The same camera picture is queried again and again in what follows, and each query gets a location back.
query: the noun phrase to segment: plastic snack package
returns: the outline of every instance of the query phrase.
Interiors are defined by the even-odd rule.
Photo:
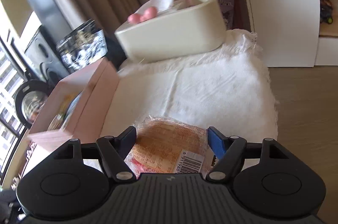
[[[125,162],[141,173],[202,173],[212,168],[214,154],[207,130],[164,117],[148,117],[137,127],[136,144]]]

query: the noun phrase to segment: white cabinet door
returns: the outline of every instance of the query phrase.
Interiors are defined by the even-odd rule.
[[[268,67],[312,67],[319,34],[319,0],[249,0],[253,27]]]

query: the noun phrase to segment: pink box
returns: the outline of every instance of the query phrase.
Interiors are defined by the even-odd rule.
[[[114,66],[102,58],[62,79],[48,97],[28,137],[44,149],[53,151],[71,138],[93,143],[99,137],[119,83]],[[82,95],[65,129],[47,131],[66,95]]]

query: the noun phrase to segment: floor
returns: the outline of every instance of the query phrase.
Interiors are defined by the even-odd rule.
[[[318,216],[338,219],[338,67],[270,68],[278,101],[278,141],[317,172],[327,188]]]

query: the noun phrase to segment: white container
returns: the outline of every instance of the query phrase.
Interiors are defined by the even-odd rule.
[[[154,62],[188,54],[204,53],[225,40],[226,27],[217,0],[174,2],[172,10],[158,17],[132,25],[122,24],[115,35],[133,62]]]

